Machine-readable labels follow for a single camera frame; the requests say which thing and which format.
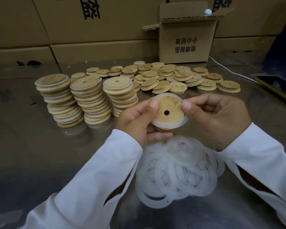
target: hand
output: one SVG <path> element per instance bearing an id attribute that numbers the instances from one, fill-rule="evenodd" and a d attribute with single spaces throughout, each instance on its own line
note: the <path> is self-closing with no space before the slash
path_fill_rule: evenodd
<path id="1" fill-rule="evenodd" d="M 145 100 L 121 112 L 115 129 L 119 129 L 135 139 L 142 148 L 147 143 L 171 137 L 172 132 L 158 132 L 149 123 L 156 118 L 159 103 Z"/>
<path id="2" fill-rule="evenodd" d="M 186 99 L 182 110 L 205 129 L 217 150 L 224 150 L 252 123 L 245 103 L 235 97 L 202 94 Z"/>

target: white sleeve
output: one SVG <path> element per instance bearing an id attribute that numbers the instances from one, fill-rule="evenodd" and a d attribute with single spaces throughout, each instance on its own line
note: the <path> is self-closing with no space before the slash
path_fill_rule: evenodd
<path id="1" fill-rule="evenodd" d="M 229 169 L 278 214 L 286 225 L 286 153 L 284 147 L 252 123 L 225 150 L 218 153 Z M 244 181 L 237 165 L 267 186 L 276 195 L 258 191 Z"/>
<path id="2" fill-rule="evenodd" d="M 59 192 L 33 209 L 25 229 L 109 228 L 142 155 L 142 147 L 127 133 L 114 129 L 102 147 Z M 125 188 L 105 203 L 127 178 Z"/>

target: stainless steel table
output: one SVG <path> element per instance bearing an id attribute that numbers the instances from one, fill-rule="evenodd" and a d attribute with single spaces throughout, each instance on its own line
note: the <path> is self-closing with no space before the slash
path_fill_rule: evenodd
<path id="1" fill-rule="evenodd" d="M 246 76 L 260 73 L 227 56 L 217 54 L 212 57 L 236 73 Z M 60 68 L 63 73 L 71 75 L 92 66 L 110 68 L 114 65 L 130 65 L 134 61 L 136 59 L 60 64 Z M 154 62 L 156 59 L 144 58 L 144 61 Z M 246 103 L 252 121 L 280 141 L 286 150 L 284 100 L 255 83 L 227 72 L 211 60 L 204 64 L 186 65 L 191 68 L 205 66 L 209 72 L 220 73 L 224 79 L 240 83 L 241 92 L 233 96 Z M 16 228 L 23 224 L 31 209 L 53 192 L 60 191 L 104 143 L 116 122 L 116 118 L 112 116 L 102 125 L 92 126 L 82 122 L 69 129 L 57 127 L 52 115 L 47 112 L 46 103 L 35 89 L 35 80 L 36 78 L 32 77 L 0 79 L 1 228 Z M 201 93 L 203 91 L 189 88 L 181 98 Z M 151 92 L 138 92 L 140 101 L 152 95 Z M 194 137 L 210 146 L 202 129 L 193 121 L 188 121 L 175 133 Z M 136 196 L 132 182 L 119 202 L 111 228 L 285 227 L 270 206 L 246 189 L 233 173 L 226 169 L 218 179 L 215 191 L 209 196 L 187 197 L 174 201 L 163 209 L 151 209 L 143 205 Z"/>

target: white cable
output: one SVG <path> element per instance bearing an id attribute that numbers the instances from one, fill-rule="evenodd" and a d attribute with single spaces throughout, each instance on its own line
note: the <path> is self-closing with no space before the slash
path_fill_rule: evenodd
<path id="1" fill-rule="evenodd" d="M 237 73 L 235 73 L 235 72 L 230 71 L 230 70 L 229 70 L 228 68 L 226 68 L 225 66 L 223 66 L 223 65 L 221 65 L 220 63 L 216 62 L 211 56 L 209 56 L 209 57 L 210 57 L 215 63 L 217 63 L 219 66 L 222 66 L 224 69 L 228 70 L 229 72 L 231 72 L 231 73 L 233 73 L 233 74 L 235 74 L 235 75 L 239 75 L 239 76 L 241 76 L 241 77 L 244 77 L 245 79 L 251 80 L 251 81 L 253 81 L 253 82 L 255 82 L 255 83 L 258 83 L 258 82 L 256 82 L 254 79 L 250 79 L 249 77 L 246 77 L 246 76 L 244 76 L 244 75 L 237 74 Z"/>

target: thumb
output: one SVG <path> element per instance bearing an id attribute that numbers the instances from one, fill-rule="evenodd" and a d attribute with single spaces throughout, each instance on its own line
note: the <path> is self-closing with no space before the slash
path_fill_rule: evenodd
<path id="1" fill-rule="evenodd" d="M 147 127 L 149 123 L 156 118 L 159 112 L 159 103 L 156 100 L 152 100 L 149 102 L 145 111 L 136 119 L 138 124 L 143 125 L 143 127 Z"/>
<path id="2" fill-rule="evenodd" d="M 181 106 L 182 110 L 185 112 L 193 120 L 197 121 L 198 123 L 206 126 L 210 123 L 210 115 L 205 113 L 201 108 L 197 105 L 192 104 L 191 102 L 184 101 Z"/>

